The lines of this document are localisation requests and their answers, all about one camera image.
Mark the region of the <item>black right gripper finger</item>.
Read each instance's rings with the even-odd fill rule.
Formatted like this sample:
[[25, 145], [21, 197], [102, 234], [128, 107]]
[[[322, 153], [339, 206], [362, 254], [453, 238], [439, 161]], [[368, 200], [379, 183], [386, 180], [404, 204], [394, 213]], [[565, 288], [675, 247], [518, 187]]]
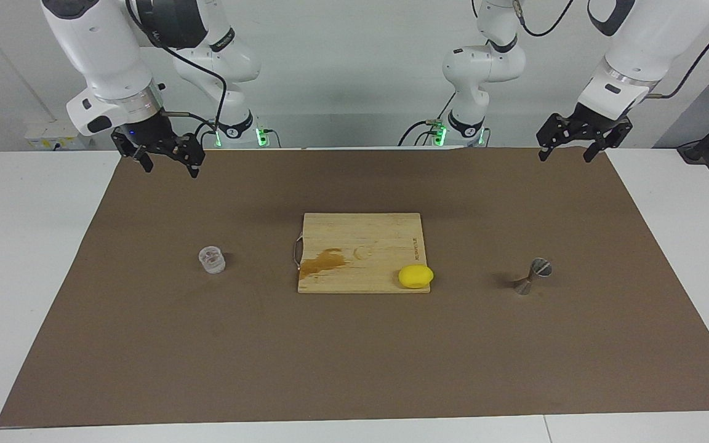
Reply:
[[201, 165], [206, 156], [202, 145], [193, 134], [166, 138], [164, 140], [164, 154], [169, 159], [183, 164], [193, 179], [197, 179], [199, 176]]
[[133, 159], [141, 165], [141, 168], [143, 168], [146, 173], [150, 173], [152, 171], [154, 168], [154, 163], [142, 146], [133, 144], [124, 134], [121, 134], [120, 132], [112, 132], [111, 140], [122, 157]]

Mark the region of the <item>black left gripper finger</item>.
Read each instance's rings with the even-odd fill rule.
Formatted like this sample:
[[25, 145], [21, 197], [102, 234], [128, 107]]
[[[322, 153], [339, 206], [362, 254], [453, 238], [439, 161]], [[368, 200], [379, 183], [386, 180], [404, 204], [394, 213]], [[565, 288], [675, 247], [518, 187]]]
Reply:
[[540, 146], [540, 162], [546, 162], [555, 148], [579, 140], [579, 132], [575, 128], [572, 129], [570, 123], [568, 118], [553, 113], [538, 129], [535, 138]]
[[608, 134], [597, 132], [596, 135], [594, 135], [593, 143], [583, 152], [583, 160], [587, 163], [593, 162], [594, 158], [597, 157], [600, 152], [611, 148], [618, 148], [632, 128], [633, 124], [630, 122], [619, 122], [613, 129], [608, 131]]

